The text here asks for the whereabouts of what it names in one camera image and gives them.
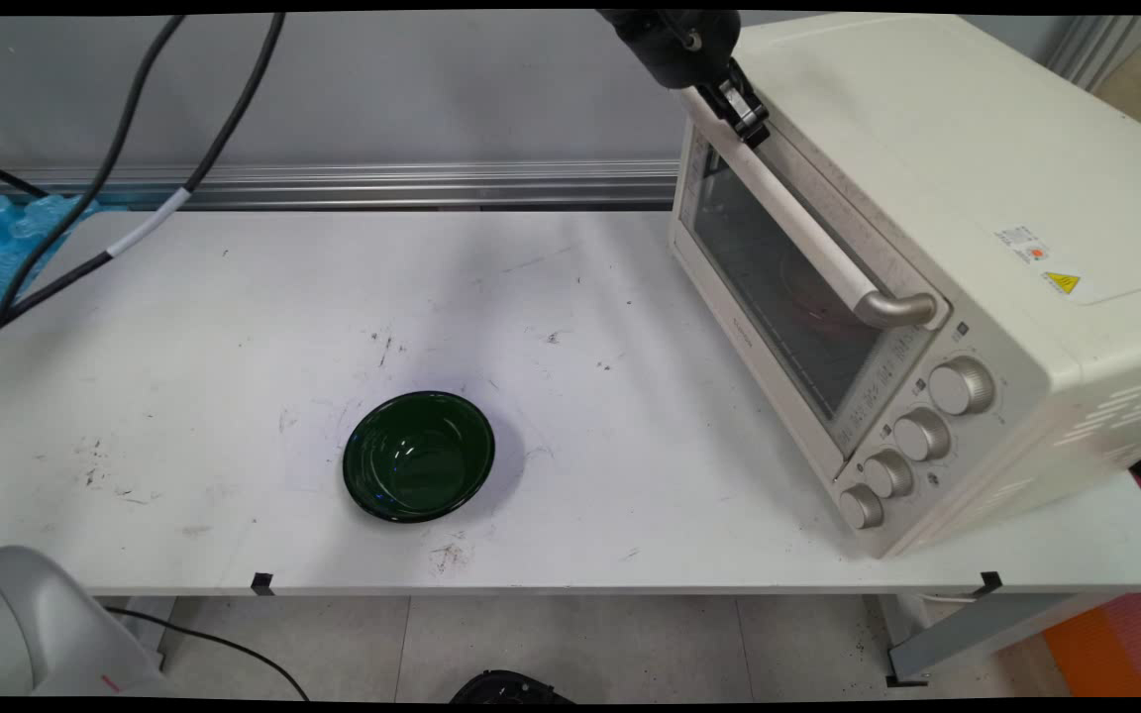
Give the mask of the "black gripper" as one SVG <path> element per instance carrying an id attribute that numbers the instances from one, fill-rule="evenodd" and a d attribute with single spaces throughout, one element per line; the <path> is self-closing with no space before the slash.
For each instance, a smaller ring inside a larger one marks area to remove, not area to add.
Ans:
<path id="1" fill-rule="evenodd" d="M 738 10 L 598 10 L 622 44 L 666 89 L 697 94 L 748 149 L 769 139 L 769 110 L 733 58 Z"/>

